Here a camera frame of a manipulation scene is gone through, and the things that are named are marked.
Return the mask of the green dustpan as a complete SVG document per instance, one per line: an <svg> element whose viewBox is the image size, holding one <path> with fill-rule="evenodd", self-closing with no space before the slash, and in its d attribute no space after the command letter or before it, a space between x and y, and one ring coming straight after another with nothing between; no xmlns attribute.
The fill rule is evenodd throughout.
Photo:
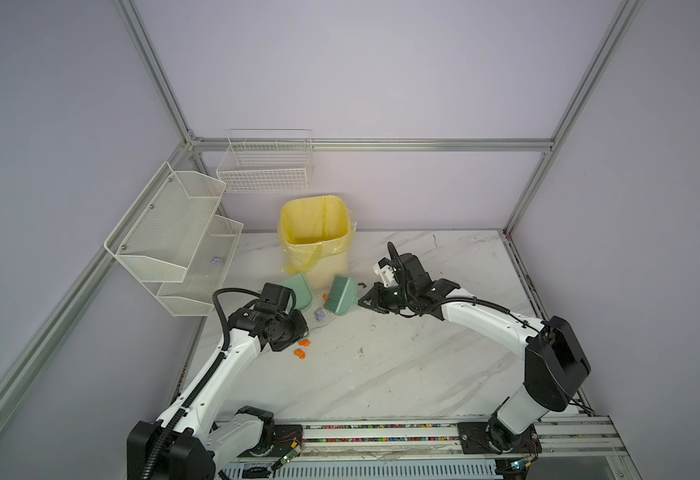
<svg viewBox="0 0 700 480"><path fill-rule="evenodd" d="M283 281L280 284L294 292L295 299L292 306L299 310L309 310L313 303L313 291L304 273L298 273Z"/></svg>

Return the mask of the green hand brush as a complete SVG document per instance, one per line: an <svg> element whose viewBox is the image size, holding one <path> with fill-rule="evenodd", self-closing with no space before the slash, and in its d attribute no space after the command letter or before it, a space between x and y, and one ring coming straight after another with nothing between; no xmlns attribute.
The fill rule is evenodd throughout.
<svg viewBox="0 0 700 480"><path fill-rule="evenodd" d="M349 276L336 275L324 309L336 316L346 315L358 301L358 283Z"/></svg>

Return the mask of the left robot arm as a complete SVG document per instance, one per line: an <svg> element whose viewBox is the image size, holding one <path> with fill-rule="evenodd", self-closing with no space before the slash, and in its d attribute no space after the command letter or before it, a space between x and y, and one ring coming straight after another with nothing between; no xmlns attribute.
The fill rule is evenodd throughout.
<svg viewBox="0 0 700 480"><path fill-rule="evenodd" d="M267 283L261 291L233 288L250 301L231 315L212 294L222 338L201 371L153 422L140 421L127 438L130 479L215 479L243 453L264 456L275 443L272 412L239 409L217 426L219 412L246 368L265 350L281 352L305 339L307 322L291 288Z"/></svg>

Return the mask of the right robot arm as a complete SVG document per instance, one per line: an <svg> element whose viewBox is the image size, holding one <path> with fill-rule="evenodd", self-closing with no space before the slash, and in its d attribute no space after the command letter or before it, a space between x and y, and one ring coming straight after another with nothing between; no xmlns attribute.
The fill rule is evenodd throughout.
<svg viewBox="0 0 700 480"><path fill-rule="evenodd" d="M519 385L483 424L480 445L490 452L509 453L530 440L535 423L567 410L592 372L573 325L560 316L525 315L456 281L435 279L418 256L392 242L374 272L378 280L360 298L360 307L462 327L512 355L522 368Z"/></svg>

